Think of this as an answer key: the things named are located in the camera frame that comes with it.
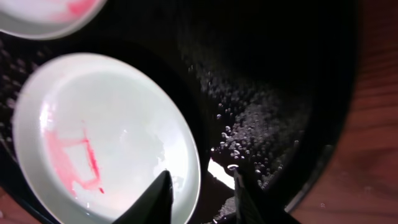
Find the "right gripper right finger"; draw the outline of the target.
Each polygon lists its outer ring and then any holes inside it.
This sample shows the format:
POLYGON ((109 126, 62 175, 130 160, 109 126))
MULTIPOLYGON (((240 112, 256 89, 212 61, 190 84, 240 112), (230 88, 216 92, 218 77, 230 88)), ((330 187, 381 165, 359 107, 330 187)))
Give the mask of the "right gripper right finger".
POLYGON ((300 224, 241 167, 234 170, 234 197, 237 223, 246 224, 300 224))

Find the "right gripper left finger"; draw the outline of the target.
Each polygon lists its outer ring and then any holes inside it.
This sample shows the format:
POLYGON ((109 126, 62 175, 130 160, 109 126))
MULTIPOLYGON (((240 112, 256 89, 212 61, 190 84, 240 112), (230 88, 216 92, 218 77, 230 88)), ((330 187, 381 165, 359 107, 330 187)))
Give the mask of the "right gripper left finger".
POLYGON ((172 178, 164 170, 113 224, 171 224, 173 201, 172 178))

